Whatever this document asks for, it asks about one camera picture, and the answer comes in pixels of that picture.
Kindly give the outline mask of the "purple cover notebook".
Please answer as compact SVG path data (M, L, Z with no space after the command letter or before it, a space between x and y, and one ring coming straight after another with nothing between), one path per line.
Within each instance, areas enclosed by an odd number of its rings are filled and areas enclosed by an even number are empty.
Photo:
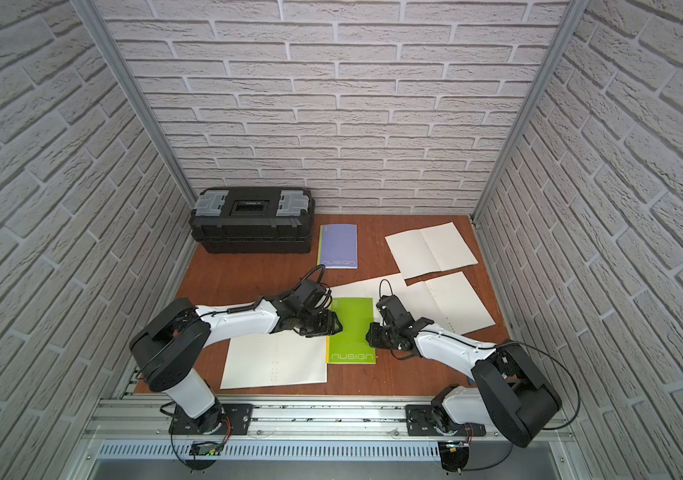
M328 269L357 269L357 225L322 225L318 263Z

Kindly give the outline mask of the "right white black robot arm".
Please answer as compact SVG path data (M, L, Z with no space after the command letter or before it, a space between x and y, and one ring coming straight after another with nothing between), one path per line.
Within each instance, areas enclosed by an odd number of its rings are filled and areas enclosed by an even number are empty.
M477 393L449 386L431 400L431 424L445 434L467 424L491 425L525 448L563 406L545 374L513 341L493 345L425 319L403 327L373 322L365 340L373 348L437 361L473 380Z

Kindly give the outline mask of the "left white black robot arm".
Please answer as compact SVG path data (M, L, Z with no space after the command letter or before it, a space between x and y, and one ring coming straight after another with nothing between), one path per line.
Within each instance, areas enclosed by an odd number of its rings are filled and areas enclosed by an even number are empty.
M275 297L260 297L241 306L195 306L173 301L129 342L147 386L177 404L176 418L201 432L217 428L223 408L211 387L197 374L202 351L224 340L250 334L293 331L303 337L334 336L342 322L330 307L331 288L303 279Z

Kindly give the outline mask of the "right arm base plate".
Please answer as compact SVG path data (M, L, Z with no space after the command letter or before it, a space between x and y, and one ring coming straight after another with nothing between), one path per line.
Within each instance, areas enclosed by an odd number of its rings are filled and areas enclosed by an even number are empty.
M405 406L405 420L407 420L409 436L466 438L468 435L473 437L487 435L485 425L455 423L443 411L435 410L433 406L427 404Z

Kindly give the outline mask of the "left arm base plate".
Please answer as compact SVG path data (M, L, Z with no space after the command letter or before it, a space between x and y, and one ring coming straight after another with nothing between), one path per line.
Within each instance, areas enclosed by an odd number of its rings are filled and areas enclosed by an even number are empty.
M174 435L246 435L255 406L249 403L217 402L198 418L191 418L176 405L169 434Z

